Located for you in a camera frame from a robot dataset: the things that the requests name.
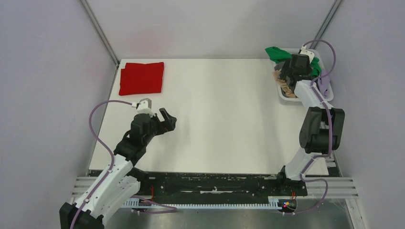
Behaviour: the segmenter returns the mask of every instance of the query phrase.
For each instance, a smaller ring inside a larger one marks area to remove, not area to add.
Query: white table
[[[119,96],[121,69],[127,62],[164,62],[160,94]],[[152,100],[177,118],[173,132],[154,137],[136,165],[146,171],[276,174],[299,148],[306,110],[281,105],[269,59],[122,60],[111,100]],[[136,110],[110,103],[100,138],[115,149],[130,129]],[[97,143],[89,169],[104,169],[108,152]],[[327,175],[318,160],[308,174]]]

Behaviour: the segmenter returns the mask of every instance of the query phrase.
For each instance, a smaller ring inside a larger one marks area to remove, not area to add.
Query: gray floor
[[[298,210],[316,200],[298,200]],[[344,199],[326,200],[317,210],[296,216],[282,216],[269,210],[180,210],[177,213],[142,215],[119,209],[106,229],[352,229]]]

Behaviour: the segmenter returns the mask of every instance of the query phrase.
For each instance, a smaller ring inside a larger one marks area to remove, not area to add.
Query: red cloth
[[[127,63],[121,69],[119,95],[161,93],[164,63]]]

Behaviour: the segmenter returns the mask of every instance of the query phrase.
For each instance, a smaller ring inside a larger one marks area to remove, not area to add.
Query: beige cloth
[[[280,85],[287,98],[296,98],[295,94],[292,92],[290,86],[287,85],[286,81],[278,78],[280,76],[280,72],[280,70],[273,72],[274,80],[277,82],[278,85]]]

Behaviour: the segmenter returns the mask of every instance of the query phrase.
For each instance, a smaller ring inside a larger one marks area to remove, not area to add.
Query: cable connector
[[[309,63],[311,63],[312,60],[313,60],[314,57],[315,57],[315,53],[313,53],[313,52],[311,52],[311,51],[308,51],[306,45],[304,45],[304,46],[301,47],[301,49],[299,50],[299,53],[300,53],[300,54],[303,54],[303,55],[307,55],[307,56],[309,57]]]

